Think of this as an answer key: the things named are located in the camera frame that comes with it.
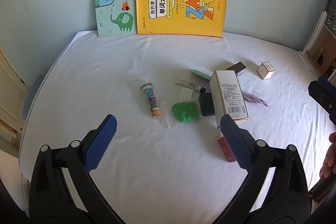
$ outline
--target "book cover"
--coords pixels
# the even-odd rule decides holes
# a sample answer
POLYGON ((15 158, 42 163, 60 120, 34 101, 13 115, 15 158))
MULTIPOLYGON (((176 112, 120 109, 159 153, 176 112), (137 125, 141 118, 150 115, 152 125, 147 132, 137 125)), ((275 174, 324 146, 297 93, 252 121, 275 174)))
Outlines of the book cover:
POLYGON ((99 37, 137 33, 135 0, 94 0, 99 37))
POLYGON ((222 37, 226 0, 136 0, 138 34, 222 37))

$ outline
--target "barcode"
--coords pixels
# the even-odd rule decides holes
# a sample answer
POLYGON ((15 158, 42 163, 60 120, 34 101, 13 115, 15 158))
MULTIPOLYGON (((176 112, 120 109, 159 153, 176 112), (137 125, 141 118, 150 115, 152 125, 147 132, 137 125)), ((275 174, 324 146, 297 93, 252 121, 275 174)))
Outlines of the barcode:
POLYGON ((240 106, 228 107, 227 109, 229 111, 229 114, 231 114, 231 113, 240 113, 241 112, 240 106))

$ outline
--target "cartoon label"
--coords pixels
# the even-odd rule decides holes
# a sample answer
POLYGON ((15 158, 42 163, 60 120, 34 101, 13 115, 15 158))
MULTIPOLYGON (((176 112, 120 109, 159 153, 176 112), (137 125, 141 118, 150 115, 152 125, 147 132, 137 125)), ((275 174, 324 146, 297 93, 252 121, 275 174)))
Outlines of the cartoon label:
POLYGON ((145 95, 152 117, 161 116, 160 107, 156 101, 153 89, 151 88, 145 89, 143 91, 143 94, 145 95))
POLYGON ((204 16, 213 19, 213 7, 209 4, 215 0, 183 0, 186 3, 185 17, 204 19, 204 16))

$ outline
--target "cartoon elephant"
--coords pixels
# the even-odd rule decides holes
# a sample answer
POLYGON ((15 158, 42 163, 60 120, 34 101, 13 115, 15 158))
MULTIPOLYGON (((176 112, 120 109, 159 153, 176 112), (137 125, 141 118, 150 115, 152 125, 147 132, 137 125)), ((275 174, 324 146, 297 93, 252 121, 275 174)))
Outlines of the cartoon elephant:
POLYGON ((133 26, 133 16, 130 13, 120 13, 116 19, 112 19, 111 21, 114 24, 117 24, 121 31, 131 31, 133 26), (123 23, 124 16, 128 16, 128 21, 123 23))

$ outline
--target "red box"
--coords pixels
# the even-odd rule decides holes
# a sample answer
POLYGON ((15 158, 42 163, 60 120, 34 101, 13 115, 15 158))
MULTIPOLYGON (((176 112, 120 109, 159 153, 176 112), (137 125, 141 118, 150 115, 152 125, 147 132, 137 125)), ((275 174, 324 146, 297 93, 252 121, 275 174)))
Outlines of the red box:
POLYGON ((225 157, 227 158, 228 162, 234 162, 236 161, 235 155, 233 154, 231 148, 229 147, 229 144, 227 143, 226 139, 224 138, 223 134, 220 133, 216 136, 216 139, 221 146, 225 157))

